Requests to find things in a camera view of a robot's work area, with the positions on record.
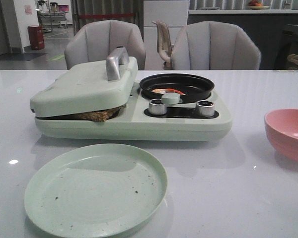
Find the shrimp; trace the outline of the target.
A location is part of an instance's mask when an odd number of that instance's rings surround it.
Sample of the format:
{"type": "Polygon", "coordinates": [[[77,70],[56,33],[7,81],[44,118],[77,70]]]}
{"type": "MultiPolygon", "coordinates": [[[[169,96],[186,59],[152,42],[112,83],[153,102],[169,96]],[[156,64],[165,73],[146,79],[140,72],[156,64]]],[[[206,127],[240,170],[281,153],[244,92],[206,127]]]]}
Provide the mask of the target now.
{"type": "Polygon", "coordinates": [[[177,93],[179,95],[185,95],[185,93],[173,89],[173,88],[158,88],[158,89],[153,89],[152,92],[154,93],[160,93],[160,94],[166,94],[166,93],[177,93]]]}

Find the breakfast maker lid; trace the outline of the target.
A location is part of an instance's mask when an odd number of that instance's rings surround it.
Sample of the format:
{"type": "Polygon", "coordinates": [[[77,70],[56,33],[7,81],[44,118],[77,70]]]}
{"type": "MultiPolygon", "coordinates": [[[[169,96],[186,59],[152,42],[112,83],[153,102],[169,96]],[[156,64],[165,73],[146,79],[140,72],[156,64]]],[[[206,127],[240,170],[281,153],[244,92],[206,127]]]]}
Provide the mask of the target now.
{"type": "Polygon", "coordinates": [[[138,72],[135,57],[116,48],[106,60],[80,63],[30,99],[38,118],[102,111],[126,104],[138,72]]]}

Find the pink bowl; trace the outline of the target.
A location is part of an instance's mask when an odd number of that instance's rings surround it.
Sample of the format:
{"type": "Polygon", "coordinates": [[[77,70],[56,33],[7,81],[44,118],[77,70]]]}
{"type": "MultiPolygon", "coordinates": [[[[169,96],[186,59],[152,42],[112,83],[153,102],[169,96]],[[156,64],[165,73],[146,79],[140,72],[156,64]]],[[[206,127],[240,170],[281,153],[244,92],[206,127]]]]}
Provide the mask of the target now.
{"type": "Polygon", "coordinates": [[[278,109],[264,116],[266,136],[280,154],[298,162],[298,109],[278,109]]]}

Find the mint green breakfast maker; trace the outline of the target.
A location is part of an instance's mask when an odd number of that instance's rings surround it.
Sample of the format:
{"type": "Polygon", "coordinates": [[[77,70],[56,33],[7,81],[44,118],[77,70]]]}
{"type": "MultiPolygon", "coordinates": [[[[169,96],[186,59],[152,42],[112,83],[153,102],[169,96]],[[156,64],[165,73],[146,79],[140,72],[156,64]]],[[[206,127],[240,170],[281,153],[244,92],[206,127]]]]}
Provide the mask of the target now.
{"type": "Polygon", "coordinates": [[[218,96],[211,91],[207,99],[218,113],[214,118],[155,118],[145,114],[149,102],[142,97],[139,83],[134,83],[126,106],[105,122],[89,120],[52,120],[35,118],[38,129],[46,136],[74,139],[212,141],[226,136],[233,116],[218,96]]]}

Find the silver left control knob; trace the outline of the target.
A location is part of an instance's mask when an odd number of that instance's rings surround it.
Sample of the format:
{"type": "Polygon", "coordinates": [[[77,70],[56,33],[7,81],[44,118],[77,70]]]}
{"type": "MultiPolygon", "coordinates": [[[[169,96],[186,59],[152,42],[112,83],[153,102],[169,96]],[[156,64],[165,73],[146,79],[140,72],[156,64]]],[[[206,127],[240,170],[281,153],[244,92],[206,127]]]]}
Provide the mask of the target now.
{"type": "Polygon", "coordinates": [[[167,113],[167,105],[161,99],[151,99],[149,101],[148,111],[152,115],[161,116],[167,113]]]}

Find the silver control knob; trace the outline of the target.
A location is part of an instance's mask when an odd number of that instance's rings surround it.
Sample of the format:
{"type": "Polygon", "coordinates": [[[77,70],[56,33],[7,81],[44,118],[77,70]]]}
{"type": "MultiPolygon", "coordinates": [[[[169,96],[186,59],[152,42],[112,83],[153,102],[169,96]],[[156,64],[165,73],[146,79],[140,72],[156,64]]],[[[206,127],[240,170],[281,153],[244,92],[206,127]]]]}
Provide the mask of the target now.
{"type": "Polygon", "coordinates": [[[207,100],[199,100],[195,106],[196,114],[202,117],[212,117],[215,114],[215,105],[207,100]]]}
{"type": "Polygon", "coordinates": [[[167,105],[161,99],[151,99],[149,101],[148,111],[152,115],[161,116],[167,113],[167,105]]]}

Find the beige plastic chair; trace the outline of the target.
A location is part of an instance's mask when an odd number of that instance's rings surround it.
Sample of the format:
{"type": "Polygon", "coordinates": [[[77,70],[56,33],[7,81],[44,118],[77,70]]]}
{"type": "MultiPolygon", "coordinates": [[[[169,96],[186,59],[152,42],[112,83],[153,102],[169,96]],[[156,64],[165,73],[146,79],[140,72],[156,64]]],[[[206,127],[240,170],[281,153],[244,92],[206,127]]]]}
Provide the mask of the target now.
{"type": "Polygon", "coordinates": [[[157,27],[157,52],[163,60],[163,69],[172,70],[172,44],[167,24],[162,21],[152,21],[157,27]]]}

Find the mint green plate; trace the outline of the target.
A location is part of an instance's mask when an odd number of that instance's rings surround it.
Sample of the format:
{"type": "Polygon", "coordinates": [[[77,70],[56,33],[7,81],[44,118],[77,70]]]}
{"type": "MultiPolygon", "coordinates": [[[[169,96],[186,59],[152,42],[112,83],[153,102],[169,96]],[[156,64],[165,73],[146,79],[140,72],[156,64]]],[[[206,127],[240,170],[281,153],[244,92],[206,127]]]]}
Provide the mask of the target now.
{"type": "Polygon", "coordinates": [[[62,238],[114,238],[142,228],[163,202],[167,173],[149,152],[96,144],[44,165],[25,190],[28,218],[62,238]]]}

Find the grey right chair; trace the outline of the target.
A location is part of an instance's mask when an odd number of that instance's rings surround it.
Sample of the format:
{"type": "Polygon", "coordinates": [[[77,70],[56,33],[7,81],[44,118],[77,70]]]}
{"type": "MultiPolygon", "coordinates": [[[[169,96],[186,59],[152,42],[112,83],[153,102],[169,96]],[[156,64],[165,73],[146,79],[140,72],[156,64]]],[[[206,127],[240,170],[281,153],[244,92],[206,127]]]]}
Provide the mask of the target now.
{"type": "Polygon", "coordinates": [[[171,63],[174,70],[258,70],[261,52],[239,26],[203,21],[181,28],[171,63]]]}

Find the grey chair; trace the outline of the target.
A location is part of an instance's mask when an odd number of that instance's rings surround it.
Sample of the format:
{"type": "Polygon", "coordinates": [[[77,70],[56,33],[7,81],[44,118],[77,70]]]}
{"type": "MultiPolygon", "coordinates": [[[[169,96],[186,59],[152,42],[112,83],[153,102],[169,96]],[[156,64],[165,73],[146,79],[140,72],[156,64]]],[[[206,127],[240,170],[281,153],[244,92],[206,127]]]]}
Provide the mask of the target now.
{"type": "Polygon", "coordinates": [[[105,60],[120,46],[125,47],[128,55],[137,59],[138,68],[144,70],[146,51],[140,29],[133,23],[119,20],[104,20],[83,26],[65,48],[67,69],[80,63],[105,60]]]}
{"type": "Polygon", "coordinates": [[[239,26],[203,21],[181,28],[171,63],[174,70],[258,70],[261,52],[239,26]]]}

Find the grey left chair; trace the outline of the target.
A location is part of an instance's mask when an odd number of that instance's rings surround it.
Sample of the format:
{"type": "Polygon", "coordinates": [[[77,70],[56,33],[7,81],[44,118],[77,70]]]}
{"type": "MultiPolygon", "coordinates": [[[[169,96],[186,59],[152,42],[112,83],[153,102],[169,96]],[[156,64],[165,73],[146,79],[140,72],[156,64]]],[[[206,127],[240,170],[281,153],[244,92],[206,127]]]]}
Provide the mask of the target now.
{"type": "Polygon", "coordinates": [[[119,20],[104,20],[83,26],[65,48],[67,69],[80,63],[105,60],[120,46],[125,47],[128,55],[137,59],[138,68],[144,70],[146,51],[140,29],[133,23],[119,20]]]}

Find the white cabinet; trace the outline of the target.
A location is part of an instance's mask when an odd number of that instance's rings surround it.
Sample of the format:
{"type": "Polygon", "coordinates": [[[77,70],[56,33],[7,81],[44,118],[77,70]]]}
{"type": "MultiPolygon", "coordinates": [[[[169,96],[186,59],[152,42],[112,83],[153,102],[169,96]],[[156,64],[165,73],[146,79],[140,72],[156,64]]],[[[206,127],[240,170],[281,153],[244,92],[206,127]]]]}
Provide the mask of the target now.
{"type": "Polygon", "coordinates": [[[187,25],[188,0],[145,0],[143,4],[146,70],[172,69],[173,44],[187,25]]]}

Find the red bin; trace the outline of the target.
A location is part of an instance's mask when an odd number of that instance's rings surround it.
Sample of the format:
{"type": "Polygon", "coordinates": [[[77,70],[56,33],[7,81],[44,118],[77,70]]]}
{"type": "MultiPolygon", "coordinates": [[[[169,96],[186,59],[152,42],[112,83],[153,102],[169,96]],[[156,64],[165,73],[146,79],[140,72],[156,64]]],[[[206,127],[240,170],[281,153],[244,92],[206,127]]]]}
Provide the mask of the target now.
{"type": "Polygon", "coordinates": [[[28,26],[28,34],[30,40],[30,46],[32,50],[41,50],[45,47],[44,37],[43,37],[43,28],[42,26],[28,26]]]}

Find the dark kitchen counter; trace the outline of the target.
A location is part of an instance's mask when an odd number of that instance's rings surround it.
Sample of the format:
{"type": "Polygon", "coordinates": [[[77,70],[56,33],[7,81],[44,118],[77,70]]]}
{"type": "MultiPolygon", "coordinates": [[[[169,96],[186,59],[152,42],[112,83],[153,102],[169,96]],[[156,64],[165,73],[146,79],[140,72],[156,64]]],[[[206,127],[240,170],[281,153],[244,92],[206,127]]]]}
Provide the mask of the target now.
{"type": "Polygon", "coordinates": [[[217,21],[241,27],[262,54],[261,69],[287,69],[298,54],[298,10],[190,10],[188,24],[217,21]]]}

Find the fruit plate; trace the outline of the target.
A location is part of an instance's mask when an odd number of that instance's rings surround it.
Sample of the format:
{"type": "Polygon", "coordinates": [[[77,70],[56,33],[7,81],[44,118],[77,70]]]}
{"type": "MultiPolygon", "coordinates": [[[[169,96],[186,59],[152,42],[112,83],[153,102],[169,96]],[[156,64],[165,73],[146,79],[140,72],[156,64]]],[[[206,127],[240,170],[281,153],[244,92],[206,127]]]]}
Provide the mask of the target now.
{"type": "Polygon", "coordinates": [[[262,3],[260,3],[257,0],[251,0],[246,6],[248,9],[251,9],[251,10],[269,9],[269,6],[264,6],[262,3]]]}

